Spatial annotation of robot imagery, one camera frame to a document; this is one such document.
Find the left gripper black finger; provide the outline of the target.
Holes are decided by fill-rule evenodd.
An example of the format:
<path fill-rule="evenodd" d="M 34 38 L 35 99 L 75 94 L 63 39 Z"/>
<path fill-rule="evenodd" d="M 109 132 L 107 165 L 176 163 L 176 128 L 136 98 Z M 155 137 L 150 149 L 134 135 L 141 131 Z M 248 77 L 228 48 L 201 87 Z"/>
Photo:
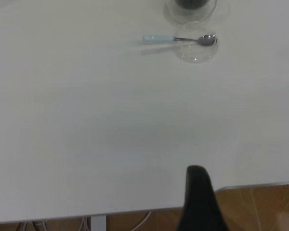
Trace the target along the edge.
<path fill-rule="evenodd" d="M 227 231 L 207 170 L 189 166 L 186 170 L 184 206 L 178 231 Z"/>

